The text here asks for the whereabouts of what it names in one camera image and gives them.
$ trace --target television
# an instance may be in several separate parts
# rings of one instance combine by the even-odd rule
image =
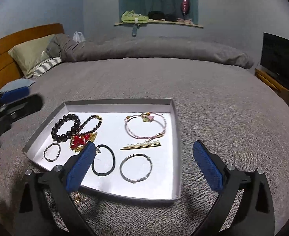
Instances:
[[[273,35],[263,34],[260,64],[274,73],[271,75],[284,87],[289,87],[289,40]]]

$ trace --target blue rubber grip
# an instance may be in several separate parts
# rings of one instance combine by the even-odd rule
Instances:
[[[28,87],[22,87],[16,90],[7,91],[1,96],[0,102],[2,102],[3,104],[8,104],[18,99],[27,97],[29,94],[30,90]]]
[[[67,175],[65,188],[68,193],[76,192],[78,190],[84,176],[95,158],[95,155],[95,144],[88,142],[85,146],[84,152]]]
[[[222,174],[211,160],[207,151],[197,141],[193,145],[193,156],[211,190],[220,193],[223,190]]]

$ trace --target pink bracelet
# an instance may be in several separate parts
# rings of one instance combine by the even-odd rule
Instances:
[[[132,119],[132,118],[137,118],[137,117],[141,117],[142,118],[142,121],[144,122],[152,122],[154,120],[154,117],[152,116],[152,114],[155,114],[155,115],[158,115],[160,117],[163,118],[163,121],[164,121],[164,126],[163,126],[163,130],[161,133],[158,133],[154,136],[137,136],[135,135],[128,127],[128,122]],[[155,139],[155,138],[159,138],[159,137],[162,137],[164,136],[165,134],[165,129],[166,129],[166,119],[164,118],[163,115],[160,115],[158,113],[154,113],[154,112],[147,112],[147,113],[142,113],[142,114],[136,114],[136,115],[132,115],[132,116],[127,116],[125,118],[125,127],[127,129],[127,131],[131,134],[131,136],[133,136],[134,138],[136,139],[147,139],[146,142],[149,142],[151,141],[152,139]]]

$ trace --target striped pillowcase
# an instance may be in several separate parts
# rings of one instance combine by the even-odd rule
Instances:
[[[50,58],[45,60],[42,64],[40,64],[37,69],[35,69],[32,78],[37,78],[44,74],[46,71],[50,70],[52,67],[60,64],[62,59],[60,57]]]

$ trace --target black elastic band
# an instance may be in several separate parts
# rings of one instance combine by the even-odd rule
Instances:
[[[111,168],[108,172],[106,172],[106,173],[98,173],[98,172],[96,172],[96,171],[94,170],[94,160],[93,160],[92,165],[91,165],[91,168],[92,168],[93,173],[96,174],[97,176],[107,176],[107,175],[111,174],[111,173],[113,172],[114,168],[115,168],[115,156],[114,156],[114,153],[113,153],[112,149],[109,148],[107,145],[98,145],[96,148],[100,148],[100,147],[104,147],[104,148],[106,148],[107,150],[110,151],[110,153],[112,154],[112,157],[113,157],[113,166],[112,166],[112,168]]]

